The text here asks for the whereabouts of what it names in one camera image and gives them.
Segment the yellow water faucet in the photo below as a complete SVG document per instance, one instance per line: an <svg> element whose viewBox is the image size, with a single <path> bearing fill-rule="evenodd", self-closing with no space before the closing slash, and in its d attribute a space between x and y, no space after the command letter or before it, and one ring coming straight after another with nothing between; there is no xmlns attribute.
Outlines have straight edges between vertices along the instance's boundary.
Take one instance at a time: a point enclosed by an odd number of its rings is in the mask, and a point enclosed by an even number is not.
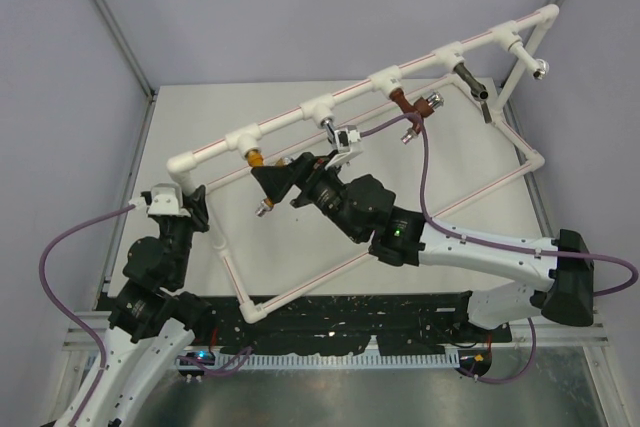
<svg viewBox="0 0 640 427"><path fill-rule="evenodd" d="M257 149L252 149L246 153L246 161L252 168L264 167L266 165L262 153ZM271 166L283 167L293 162L292 157L280 157L276 161L271 163ZM269 197L265 197L256 209L256 216L263 217L267 213L273 210L274 203Z"/></svg>

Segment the white PVC pipe frame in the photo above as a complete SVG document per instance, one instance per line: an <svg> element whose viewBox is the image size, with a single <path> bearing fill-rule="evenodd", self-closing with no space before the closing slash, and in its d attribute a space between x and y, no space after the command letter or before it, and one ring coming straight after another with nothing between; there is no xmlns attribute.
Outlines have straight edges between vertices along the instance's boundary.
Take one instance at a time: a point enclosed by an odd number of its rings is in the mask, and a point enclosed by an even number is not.
<svg viewBox="0 0 640 427"><path fill-rule="evenodd" d="M364 135L354 126L336 126L333 111L340 104L378 92L410 122L405 141L424 137L424 121L441 105L441 97L432 94L410 101L402 81L405 76L428 67L443 66L449 80L467 87L484 120L525 155L523 171L534 171L542 164L541 156L501 117L501 106L524 73L537 79L547 74L547 63L536 58L535 51L558 14L558 7L550 4L467 40L387 67L349 87L312 98L288 112L174 156L167 163L168 173L189 194L196 188L192 174L197 167L223 153L235 151L246 160L262 187L265 197L259 206L260 213L271 211L292 187L297 187L300 193L294 200L295 206L315 205L352 241L367 244L369 256L381 263L395 267L451 266L503 278L502 286L471 295L466 315L472 325L491 329L513 320L547 314L560 285L559 251L550 239L482 234L440 223L425 209L414 212L397 208L394 194L371 176L342 183L338 171L361 153ZM468 51L489 44L499 45L516 59L495 105L488 104L485 86L469 71L464 59ZM314 122L326 133L329 153L324 156L304 153L290 163L267 164L260 140L303 120Z"/></svg>

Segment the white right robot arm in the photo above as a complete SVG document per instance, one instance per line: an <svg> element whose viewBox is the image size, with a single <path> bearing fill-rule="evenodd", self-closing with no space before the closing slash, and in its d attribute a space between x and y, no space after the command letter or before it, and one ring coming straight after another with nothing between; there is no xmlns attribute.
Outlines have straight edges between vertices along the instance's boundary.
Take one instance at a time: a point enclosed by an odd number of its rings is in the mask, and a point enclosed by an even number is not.
<svg viewBox="0 0 640 427"><path fill-rule="evenodd" d="M293 207L315 206L384 264L450 266L506 279L497 288L472 292L467 307L453 315L452 328L462 340L537 315L570 327L594 322L594 267L574 231L527 239L438 223L396 206L395 193L370 174L342 182L328 157L309 152L288 165L256 166L251 174L272 203L297 188Z"/></svg>

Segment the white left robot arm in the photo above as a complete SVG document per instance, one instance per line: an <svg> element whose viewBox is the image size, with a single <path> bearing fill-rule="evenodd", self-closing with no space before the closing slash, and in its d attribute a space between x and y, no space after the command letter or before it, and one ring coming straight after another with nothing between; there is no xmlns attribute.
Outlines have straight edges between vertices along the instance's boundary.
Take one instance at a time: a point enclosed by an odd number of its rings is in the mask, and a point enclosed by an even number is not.
<svg viewBox="0 0 640 427"><path fill-rule="evenodd" d="M209 230L205 187L185 194L158 184L130 206L145 209L159 233L129 248L108 327L92 336L98 358L58 426L130 425L178 355L216 325L212 306L184 289L193 237Z"/></svg>

